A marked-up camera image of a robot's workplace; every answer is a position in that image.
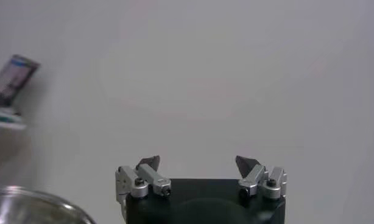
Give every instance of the screw head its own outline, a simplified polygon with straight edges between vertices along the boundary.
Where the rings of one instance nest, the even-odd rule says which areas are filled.
[[[246,188],[240,189],[238,194],[239,194],[240,198],[242,198],[242,199],[248,199],[249,198],[249,190],[246,189]]]
[[[277,181],[274,179],[268,179],[267,180],[267,186],[269,187],[275,187],[277,185]]]
[[[135,184],[135,186],[142,185],[142,184],[144,184],[144,180],[143,180],[141,177],[136,178],[136,179],[134,180],[134,184]]]
[[[164,187],[162,190],[161,190],[161,193],[163,194],[164,197],[168,197],[171,195],[171,188],[169,187]]]

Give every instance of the white background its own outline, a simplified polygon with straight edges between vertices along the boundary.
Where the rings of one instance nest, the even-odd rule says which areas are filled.
[[[121,223],[114,171],[283,166],[287,223],[374,223],[374,0],[0,0],[0,69],[42,64],[0,184]]]

